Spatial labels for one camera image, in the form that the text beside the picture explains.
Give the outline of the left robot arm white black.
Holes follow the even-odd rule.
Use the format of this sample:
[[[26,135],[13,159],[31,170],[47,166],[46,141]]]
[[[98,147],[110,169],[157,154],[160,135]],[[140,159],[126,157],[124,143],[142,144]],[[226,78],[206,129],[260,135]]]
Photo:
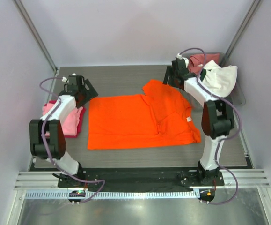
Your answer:
[[[58,179],[80,187],[87,183],[85,173],[81,163],[74,160],[66,150],[62,124],[74,109],[83,107],[98,93],[82,75],[71,74],[59,80],[64,84],[59,94],[44,88],[44,81],[39,84],[41,90],[57,100],[45,115],[29,122],[30,152],[32,156],[46,160],[57,168],[60,171]]]

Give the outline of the orange t shirt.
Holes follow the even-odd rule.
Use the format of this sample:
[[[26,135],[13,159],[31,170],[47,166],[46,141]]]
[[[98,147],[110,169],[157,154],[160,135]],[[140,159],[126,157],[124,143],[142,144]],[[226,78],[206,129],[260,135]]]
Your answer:
[[[96,97],[89,103],[88,150],[123,150],[199,143],[190,103],[152,79],[142,94]]]

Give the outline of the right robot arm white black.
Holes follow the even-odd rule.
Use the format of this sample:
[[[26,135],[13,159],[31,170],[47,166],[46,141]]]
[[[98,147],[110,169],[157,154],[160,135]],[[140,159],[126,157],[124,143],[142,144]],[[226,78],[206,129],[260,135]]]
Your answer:
[[[233,108],[224,98],[211,93],[195,74],[189,72],[184,58],[175,59],[171,66],[167,66],[163,84],[187,92],[203,107],[201,127],[205,134],[205,145],[196,178],[201,185],[211,185],[219,177],[223,143],[234,128]]]

